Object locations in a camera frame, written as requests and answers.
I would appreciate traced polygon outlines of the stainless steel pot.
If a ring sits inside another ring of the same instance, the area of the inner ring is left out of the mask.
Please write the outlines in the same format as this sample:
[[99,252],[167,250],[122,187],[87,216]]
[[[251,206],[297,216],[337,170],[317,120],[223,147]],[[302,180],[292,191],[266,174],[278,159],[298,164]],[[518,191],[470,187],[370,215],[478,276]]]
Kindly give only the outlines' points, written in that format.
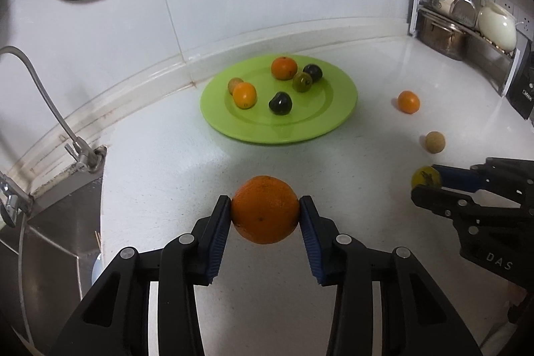
[[463,60],[467,53],[467,33],[449,20],[420,11],[416,37],[423,44],[453,60]]

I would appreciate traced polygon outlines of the stainless steel sink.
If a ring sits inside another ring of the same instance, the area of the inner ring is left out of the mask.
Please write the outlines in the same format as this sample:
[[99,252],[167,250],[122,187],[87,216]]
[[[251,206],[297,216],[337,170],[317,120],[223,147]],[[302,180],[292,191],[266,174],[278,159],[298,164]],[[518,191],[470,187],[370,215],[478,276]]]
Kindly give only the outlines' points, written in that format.
[[43,354],[91,286],[102,177],[67,176],[36,197],[30,218],[1,229],[1,313]]

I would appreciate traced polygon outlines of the green tomato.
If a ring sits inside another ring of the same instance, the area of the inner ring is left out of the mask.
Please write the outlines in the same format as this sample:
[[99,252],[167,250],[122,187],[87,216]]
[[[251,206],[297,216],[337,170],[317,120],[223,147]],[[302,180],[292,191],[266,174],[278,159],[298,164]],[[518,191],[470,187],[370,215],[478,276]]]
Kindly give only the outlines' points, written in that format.
[[313,78],[305,71],[297,72],[292,78],[292,88],[298,93],[308,92],[313,85]]
[[442,187],[442,178],[432,166],[424,166],[417,169],[411,178],[411,187],[414,189],[422,185],[426,187],[440,189]]

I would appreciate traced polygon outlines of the large chrome faucet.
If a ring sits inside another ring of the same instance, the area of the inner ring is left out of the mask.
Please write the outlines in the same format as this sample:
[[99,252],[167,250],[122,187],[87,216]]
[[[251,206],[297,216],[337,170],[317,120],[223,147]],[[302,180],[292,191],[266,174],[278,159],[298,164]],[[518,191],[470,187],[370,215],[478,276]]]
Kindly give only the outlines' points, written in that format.
[[1,203],[1,217],[6,226],[14,228],[20,213],[24,213],[26,217],[31,215],[33,197],[3,172],[0,179],[1,193],[5,196],[5,201]]

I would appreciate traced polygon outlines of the white ceramic pot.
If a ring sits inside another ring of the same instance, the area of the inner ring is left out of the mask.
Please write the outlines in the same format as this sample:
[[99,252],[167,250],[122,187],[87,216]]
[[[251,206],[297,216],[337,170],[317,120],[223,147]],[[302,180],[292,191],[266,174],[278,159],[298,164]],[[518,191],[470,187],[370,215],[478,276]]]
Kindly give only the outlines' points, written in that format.
[[505,8],[487,1],[479,11],[477,26],[483,37],[504,52],[512,52],[517,45],[516,18]]

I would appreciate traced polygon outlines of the dish rack shelf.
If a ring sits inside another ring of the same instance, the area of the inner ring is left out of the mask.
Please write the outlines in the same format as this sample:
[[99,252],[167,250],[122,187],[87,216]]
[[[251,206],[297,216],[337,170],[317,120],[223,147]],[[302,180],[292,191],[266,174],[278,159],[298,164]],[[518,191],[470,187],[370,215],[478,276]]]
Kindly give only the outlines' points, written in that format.
[[504,97],[511,89],[523,51],[502,51],[479,32],[438,14],[430,0],[413,0],[409,34],[452,60],[467,62],[480,69]]

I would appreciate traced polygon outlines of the green plate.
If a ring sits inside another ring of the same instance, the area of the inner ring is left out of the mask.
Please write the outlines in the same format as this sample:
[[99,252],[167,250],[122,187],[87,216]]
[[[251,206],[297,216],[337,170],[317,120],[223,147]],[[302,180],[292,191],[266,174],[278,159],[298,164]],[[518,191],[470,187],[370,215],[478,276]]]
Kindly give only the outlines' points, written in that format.
[[214,76],[200,109],[216,131],[252,144],[292,144],[341,126],[358,93],[342,69],[301,55],[242,60]]

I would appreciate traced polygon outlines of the small orange kumquat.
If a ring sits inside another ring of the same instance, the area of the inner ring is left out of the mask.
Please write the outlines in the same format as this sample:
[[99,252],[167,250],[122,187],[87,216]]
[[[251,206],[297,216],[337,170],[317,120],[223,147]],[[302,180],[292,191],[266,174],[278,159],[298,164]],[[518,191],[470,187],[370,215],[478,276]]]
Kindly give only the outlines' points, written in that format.
[[257,102],[257,91],[249,82],[238,83],[232,93],[235,106],[240,109],[252,108]]
[[398,95],[396,105],[401,112],[412,115],[420,109],[421,102],[415,93],[404,90]]

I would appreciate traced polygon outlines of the white bowl in sink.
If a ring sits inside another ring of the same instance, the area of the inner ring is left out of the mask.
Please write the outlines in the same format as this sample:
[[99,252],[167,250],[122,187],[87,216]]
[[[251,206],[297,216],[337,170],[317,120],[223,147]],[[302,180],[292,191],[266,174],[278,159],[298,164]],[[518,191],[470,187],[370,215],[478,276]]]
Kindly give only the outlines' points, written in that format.
[[96,256],[96,259],[92,267],[90,283],[94,285],[95,282],[98,280],[99,276],[101,275],[102,271],[103,271],[102,253],[99,253]]

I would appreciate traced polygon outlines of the thin gooseneck faucet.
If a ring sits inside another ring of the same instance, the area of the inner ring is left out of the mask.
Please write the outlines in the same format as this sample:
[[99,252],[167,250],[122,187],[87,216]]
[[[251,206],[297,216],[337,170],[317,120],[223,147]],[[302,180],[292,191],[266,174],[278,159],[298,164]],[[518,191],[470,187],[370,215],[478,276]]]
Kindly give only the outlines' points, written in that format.
[[91,148],[89,144],[77,134],[74,134],[74,131],[66,122],[65,118],[61,115],[58,108],[53,103],[51,97],[49,96],[47,90],[45,89],[42,81],[35,70],[33,63],[25,55],[23,51],[14,46],[5,46],[1,47],[1,54],[10,54],[18,58],[21,63],[24,64],[27,69],[33,84],[35,84],[39,94],[41,95],[44,103],[48,109],[52,112],[52,115],[60,125],[61,129],[67,134],[67,137],[70,138],[71,143],[66,143],[64,145],[67,153],[74,159],[75,168],[77,171],[86,171],[90,173],[95,173],[101,168],[103,162],[103,154],[97,152],[95,149]]

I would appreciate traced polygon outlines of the dark plum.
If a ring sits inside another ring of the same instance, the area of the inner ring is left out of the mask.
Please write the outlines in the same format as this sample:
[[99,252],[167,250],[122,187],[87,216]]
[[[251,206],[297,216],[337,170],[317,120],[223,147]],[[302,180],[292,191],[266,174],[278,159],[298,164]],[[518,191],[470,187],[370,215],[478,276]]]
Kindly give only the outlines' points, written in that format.
[[323,77],[323,71],[320,66],[314,63],[309,63],[303,68],[303,71],[310,75],[312,82],[316,83]]
[[288,115],[292,110],[291,96],[283,91],[277,92],[269,101],[268,106],[276,116]]

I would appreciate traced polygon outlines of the metal spatula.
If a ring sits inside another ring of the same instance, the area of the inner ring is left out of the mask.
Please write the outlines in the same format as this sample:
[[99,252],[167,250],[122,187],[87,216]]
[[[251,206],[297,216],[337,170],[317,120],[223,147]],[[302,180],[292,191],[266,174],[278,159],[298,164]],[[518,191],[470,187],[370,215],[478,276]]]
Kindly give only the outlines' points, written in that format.
[[450,9],[454,21],[473,28],[477,19],[477,9],[473,0],[454,0]]

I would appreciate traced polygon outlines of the large orange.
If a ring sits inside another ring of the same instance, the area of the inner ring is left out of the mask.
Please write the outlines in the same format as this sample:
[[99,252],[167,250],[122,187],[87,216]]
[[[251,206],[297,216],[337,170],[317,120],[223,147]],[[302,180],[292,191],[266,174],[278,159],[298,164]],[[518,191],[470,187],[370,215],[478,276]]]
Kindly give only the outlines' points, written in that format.
[[298,72],[297,62],[290,57],[278,57],[272,61],[271,73],[275,79],[278,80],[290,80]]
[[268,175],[255,176],[234,194],[232,222],[237,232],[256,244],[286,239],[298,225],[300,203],[291,186]]

